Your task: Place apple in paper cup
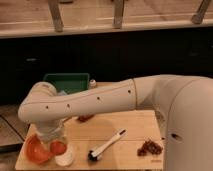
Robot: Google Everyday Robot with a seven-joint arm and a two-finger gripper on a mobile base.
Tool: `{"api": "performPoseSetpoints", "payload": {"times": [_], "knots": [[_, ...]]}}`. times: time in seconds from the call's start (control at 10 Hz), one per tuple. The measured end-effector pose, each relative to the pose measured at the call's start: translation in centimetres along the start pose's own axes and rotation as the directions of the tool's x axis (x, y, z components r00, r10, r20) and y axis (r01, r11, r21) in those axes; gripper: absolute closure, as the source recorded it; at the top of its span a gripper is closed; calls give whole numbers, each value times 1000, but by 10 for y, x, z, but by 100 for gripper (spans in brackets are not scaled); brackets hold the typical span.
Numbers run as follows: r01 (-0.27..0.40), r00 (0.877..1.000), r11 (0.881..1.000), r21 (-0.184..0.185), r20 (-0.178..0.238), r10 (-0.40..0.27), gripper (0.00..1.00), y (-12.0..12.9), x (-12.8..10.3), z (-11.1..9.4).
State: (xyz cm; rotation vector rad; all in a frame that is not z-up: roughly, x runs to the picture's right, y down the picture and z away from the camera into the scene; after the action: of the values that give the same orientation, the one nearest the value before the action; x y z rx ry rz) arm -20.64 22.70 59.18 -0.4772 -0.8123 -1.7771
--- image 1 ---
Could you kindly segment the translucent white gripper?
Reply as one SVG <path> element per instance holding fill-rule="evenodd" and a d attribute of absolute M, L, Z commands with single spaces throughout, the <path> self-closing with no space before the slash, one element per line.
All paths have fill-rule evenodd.
<path fill-rule="evenodd" d="M 38 138 L 44 142 L 62 138 L 65 133 L 64 122 L 62 120 L 36 123 L 35 127 Z"/>

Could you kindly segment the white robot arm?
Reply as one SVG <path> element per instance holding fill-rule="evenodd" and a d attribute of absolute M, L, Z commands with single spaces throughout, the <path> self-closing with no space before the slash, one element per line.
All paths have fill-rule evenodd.
<path fill-rule="evenodd" d="M 145 109 L 166 121 L 164 171 L 213 171 L 213 78 L 155 75 L 64 96 L 52 84 L 38 82 L 18 116 L 51 139 L 63 118 Z"/>

